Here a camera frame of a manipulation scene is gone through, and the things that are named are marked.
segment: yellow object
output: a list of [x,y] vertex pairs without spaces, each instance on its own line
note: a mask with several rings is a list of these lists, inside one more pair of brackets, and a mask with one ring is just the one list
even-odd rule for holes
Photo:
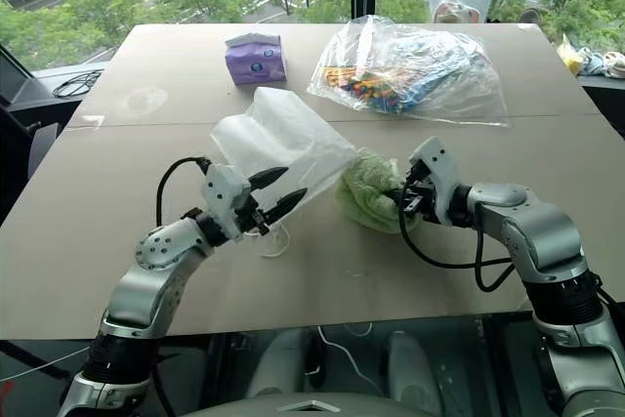
[[558,56],[564,62],[564,65],[571,71],[573,75],[577,75],[582,69],[584,59],[575,51],[565,34],[562,35],[562,44],[558,46]]

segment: purple box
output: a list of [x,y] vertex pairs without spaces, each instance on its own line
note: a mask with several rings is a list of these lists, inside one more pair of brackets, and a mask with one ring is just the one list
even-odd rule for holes
[[226,65],[234,83],[286,80],[280,36],[246,33],[226,41]]

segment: green cloth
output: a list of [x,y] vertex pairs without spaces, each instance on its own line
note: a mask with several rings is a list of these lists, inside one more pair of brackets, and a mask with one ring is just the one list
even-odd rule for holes
[[[361,225],[384,233],[399,233],[397,206],[384,195],[403,184],[396,162],[367,149],[358,154],[358,160],[343,173],[336,189],[339,205]],[[411,230],[416,223],[416,218],[408,219],[406,227]]]

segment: silver robot arm segment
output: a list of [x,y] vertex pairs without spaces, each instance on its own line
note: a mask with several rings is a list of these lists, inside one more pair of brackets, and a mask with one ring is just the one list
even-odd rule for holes
[[[437,138],[418,147],[410,163],[407,184],[424,220],[481,229],[508,249],[534,308],[542,337],[537,360],[552,408],[565,416],[625,416],[625,350],[566,213],[524,186],[462,185]],[[414,213],[414,199],[402,201],[404,212],[412,204]]]
[[272,168],[245,179],[230,166],[210,164],[204,196],[207,210],[158,227],[135,249],[135,264],[115,287],[87,363],[65,397],[59,417],[89,410],[132,409],[151,383],[159,340],[165,337],[190,276],[214,249],[257,229],[261,234],[289,213],[306,194],[299,189],[268,211],[251,192],[277,180],[287,168]]

